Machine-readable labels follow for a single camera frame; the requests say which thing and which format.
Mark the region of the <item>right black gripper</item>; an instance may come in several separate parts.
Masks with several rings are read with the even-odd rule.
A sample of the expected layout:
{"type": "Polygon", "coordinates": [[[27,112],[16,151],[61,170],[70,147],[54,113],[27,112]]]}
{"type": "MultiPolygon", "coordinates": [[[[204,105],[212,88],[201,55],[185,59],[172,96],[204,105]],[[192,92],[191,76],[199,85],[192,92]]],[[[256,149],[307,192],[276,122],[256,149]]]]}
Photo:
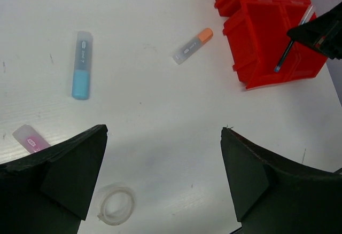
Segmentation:
{"type": "Polygon", "coordinates": [[[289,29],[287,36],[330,59],[341,60],[341,3],[318,18],[289,29]]]}

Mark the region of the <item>orange grey highlighter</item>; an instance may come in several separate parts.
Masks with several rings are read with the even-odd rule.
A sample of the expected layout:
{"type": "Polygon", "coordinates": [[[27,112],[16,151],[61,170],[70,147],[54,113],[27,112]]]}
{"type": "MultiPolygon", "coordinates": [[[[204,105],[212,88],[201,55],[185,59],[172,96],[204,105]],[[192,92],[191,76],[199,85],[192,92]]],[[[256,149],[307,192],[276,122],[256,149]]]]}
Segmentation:
{"type": "Polygon", "coordinates": [[[197,52],[205,43],[213,37],[213,31],[210,28],[203,29],[199,34],[193,37],[178,48],[172,55],[172,59],[178,64],[182,64],[195,52],[197,52]]]}

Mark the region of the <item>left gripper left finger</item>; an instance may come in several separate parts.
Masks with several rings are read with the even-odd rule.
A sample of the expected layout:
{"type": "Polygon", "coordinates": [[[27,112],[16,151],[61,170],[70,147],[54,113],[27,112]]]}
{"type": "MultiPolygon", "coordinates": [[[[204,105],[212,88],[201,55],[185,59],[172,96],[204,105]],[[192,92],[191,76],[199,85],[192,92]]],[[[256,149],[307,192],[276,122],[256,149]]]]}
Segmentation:
{"type": "Polygon", "coordinates": [[[1,233],[77,233],[103,162],[107,126],[1,164],[1,233]]]}

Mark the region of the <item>pink purple highlighter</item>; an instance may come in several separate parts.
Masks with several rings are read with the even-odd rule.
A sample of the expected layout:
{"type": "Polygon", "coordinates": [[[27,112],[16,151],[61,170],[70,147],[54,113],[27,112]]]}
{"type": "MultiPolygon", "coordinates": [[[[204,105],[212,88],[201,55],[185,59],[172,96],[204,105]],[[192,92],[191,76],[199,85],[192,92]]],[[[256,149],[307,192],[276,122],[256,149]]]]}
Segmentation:
{"type": "Polygon", "coordinates": [[[12,135],[29,153],[36,153],[51,146],[32,126],[27,124],[19,127],[12,135]]]}

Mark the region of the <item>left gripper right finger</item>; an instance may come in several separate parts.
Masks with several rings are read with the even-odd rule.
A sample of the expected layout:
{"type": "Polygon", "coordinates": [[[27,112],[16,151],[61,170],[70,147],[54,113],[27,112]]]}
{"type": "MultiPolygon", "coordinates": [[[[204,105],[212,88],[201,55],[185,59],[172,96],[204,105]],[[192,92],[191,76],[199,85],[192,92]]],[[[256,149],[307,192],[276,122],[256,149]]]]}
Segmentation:
{"type": "Polygon", "coordinates": [[[230,128],[221,151],[237,233],[341,233],[341,171],[302,165],[230,128]]]}

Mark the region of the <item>blue pen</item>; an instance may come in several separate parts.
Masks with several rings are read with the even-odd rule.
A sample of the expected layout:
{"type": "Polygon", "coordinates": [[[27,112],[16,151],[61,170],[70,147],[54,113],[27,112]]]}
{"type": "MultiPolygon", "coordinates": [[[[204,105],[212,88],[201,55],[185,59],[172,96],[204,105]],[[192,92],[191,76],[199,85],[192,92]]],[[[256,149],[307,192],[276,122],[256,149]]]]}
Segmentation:
{"type": "Polygon", "coordinates": [[[290,40],[289,43],[287,44],[283,54],[281,55],[280,60],[278,61],[276,67],[274,68],[274,72],[276,72],[276,73],[279,72],[279,70],[281,69],[282,64],[284,63],[284,61],[285,61],[286,57],[288,56],[288,54],[289,54],[291,48],[293,47],[293,45],[294,45],[294,40],[290,40]]]}

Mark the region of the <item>small clear tape roll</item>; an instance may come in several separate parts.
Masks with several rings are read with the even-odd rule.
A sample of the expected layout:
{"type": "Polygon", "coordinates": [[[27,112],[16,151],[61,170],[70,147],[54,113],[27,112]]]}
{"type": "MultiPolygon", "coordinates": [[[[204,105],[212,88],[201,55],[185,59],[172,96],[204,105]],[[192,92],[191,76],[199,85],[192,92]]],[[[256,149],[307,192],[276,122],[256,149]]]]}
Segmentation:
{"type": "Polygon", "coordinates": [[[136,198],[134,191],[119,183],[102,187],[96,193],[97,218],[109,226],[125,223],[132,215],[136,198]]]}

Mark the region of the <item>clear pen cap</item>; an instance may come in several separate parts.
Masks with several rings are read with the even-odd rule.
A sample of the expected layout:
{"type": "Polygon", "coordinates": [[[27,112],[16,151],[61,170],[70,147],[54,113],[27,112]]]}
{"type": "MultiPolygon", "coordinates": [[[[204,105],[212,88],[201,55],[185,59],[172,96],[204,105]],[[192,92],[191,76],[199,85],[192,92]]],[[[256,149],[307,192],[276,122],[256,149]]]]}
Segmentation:
{"type": "Polygon", "coordinates": [[[304,13],[304,15],[302,16],[302,18],[301,18],[301,20],[299,22],[299,25],[303,25],[303,24],[307,23],[312,18],[312,16],[314,15],[315,10],[316,10],[315,6],[314,5],[310,5],[307,8],[307,10],[304,13]]]}

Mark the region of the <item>blue highlighter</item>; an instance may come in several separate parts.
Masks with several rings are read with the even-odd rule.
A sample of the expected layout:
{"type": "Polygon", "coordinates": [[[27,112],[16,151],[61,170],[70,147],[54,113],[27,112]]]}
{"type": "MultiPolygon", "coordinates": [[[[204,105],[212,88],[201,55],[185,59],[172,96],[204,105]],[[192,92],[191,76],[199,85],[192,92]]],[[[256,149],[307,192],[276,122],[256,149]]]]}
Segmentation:
{"type": "Polygon", "coordinates": [[[92,44],[90,32],[77,33],[72,83],[72,97],[77,100],[87,100],[90,96],[92,44]]]}

